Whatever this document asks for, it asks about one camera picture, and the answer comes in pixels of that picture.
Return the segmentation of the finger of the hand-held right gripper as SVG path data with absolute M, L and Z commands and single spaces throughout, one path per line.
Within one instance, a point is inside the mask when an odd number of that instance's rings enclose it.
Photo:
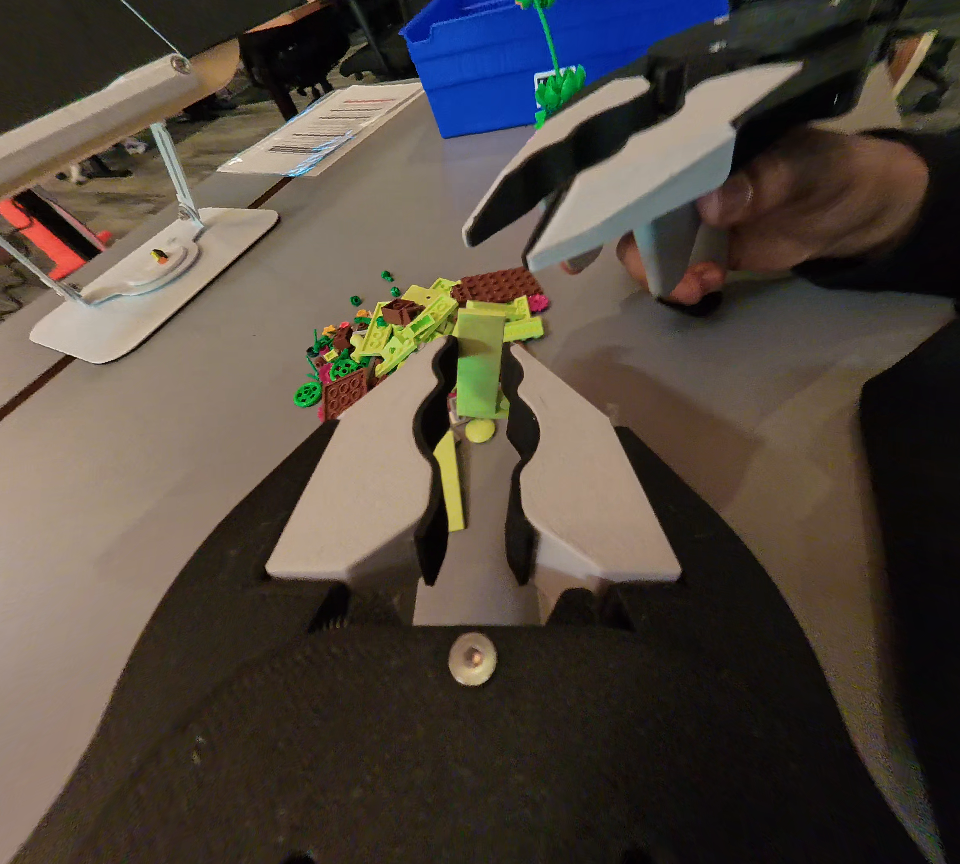
M 465 245 L 479 246 L 510 227 L 654 122 L 655 92 L 644 77 L 620 77 L 579 92 L 500 172 L 463 225 Z
M 735 120 L 803 68 L 750 66 L 695 86 L 677 114 L 576 177 L 526 253 L 526 266 L 535 272 L 601 248 L 720 186 L 733 165 Z

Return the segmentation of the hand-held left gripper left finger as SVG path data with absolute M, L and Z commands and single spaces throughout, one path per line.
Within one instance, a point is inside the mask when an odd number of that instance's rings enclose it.
M 459 342 L 428 343 L 320 429 L 328 441 L 266 564 L 278 580 L 436 583 L 449 543 L 434 451 L 450 430 Z

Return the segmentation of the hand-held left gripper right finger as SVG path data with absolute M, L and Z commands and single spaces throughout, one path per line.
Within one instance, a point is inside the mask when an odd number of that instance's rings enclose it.
M 522 345 L 506 345 L 510 475 L 506 557 L 546 623 L 565 592 L 682 577 L 610 418 Z

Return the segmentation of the lime green plates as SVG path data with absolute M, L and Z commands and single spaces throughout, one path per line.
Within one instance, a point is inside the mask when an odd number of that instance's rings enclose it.
M 500 386 L 506 318 L 461 310 L 455 327 L 459 357 L 457 415 L 463 419 L 505 419 L 510 403 Z

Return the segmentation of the pile of toy bricks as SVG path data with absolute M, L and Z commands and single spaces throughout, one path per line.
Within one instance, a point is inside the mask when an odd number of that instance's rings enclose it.
M 354 295 L 350 298 L 356 308 L 353 319 L 314 330 L 314 342 L 305 354 L 309 371 L 294 393 L 297 407 L 315 409 L 324 423 L 323 390 L 332 379 L 373 367 L 378 385 L 428 343 L 454 336 L 465 308 L 504 316 L 504 342 L 524 344 L 545 336 L 543 314 L 551 306 L 541 283 L 522 267 L 457 281 L 438 278 L 428 286 L 413 284 L 405 291 L 392 284 L 389 294 L 373 310 L 364 308 L 363 299 Z

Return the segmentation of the person's right forearm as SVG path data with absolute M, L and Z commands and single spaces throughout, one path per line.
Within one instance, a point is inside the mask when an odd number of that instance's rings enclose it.
M 833 290 L 959 297 L 959 134 L 874 129 L 863 137 L 895 141 L 925 163 L 928 183 L 914 223 L 887 250 L 852 258 L 818 258 L 792 272 Z

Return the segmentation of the person's right hand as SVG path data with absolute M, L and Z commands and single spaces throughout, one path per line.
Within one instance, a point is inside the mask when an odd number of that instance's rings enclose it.
M 730 272 L 779 275 L 819 259 L 885 252 L 912 230 L 930 170 L 909 145 L 801 128 L 697 200 L 728 239 L 726 264 L 693 264 L 664 299 L 695 306 Z

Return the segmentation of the toy flower in pink pot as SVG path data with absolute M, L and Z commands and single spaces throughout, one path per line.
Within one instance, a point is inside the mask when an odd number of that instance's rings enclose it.
M 583 66 L 562 66 L 560 63 L 556 42 L 547 18 L 547 12 L 558 0 L 514 0 L 514 2 L 523 10 L 535 10 L 553 66 L 545 76 L 534 79 L 536 101 L 534 125 L 540 129 L 585 87 L 586 71 Z

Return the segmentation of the blue plastic bin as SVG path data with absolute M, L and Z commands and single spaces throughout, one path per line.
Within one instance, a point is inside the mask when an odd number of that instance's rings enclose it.
M 591 85 L 728 12 L 729 0 L 557 0 L 545 16 L 559 65 L 582 66 Z M 536 87 L 555 69 L 534 9 L 432 0 L 401 32 L 442 138 L 534 123 Z

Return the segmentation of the printed paper sheet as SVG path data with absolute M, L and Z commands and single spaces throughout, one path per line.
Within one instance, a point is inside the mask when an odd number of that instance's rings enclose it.
M 219 172 L 316 177 L 424 94 L 419 81 L 355 84 L 334 90 L 222 164 Z

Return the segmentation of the black office chair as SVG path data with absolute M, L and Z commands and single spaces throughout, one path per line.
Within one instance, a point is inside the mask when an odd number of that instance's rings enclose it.
M 311 90 L 313 100 L 333 90 L 328 76 L 348 53 L 351 37 L 335 10 L 325 8 L 293 23 L 242 34 L 238 47 L 250 82 L 267 91 L 289 121 L 299 113 L 292 90 Z

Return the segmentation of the white lamp base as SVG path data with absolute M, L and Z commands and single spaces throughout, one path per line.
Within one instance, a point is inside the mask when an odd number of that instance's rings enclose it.
M 69 296 L 30 342 L 89 364 L 129 354 L 280 221 L 273 210 L 203 208 L 177 220 Z

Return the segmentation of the red object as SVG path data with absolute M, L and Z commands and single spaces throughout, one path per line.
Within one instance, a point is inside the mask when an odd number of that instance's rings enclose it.
M 28 189 L 1 203 L 2 217 L 53 264 L 51 278 L 66 279 L 113 242 L 108 231 L 94 232 L 56 200 Z

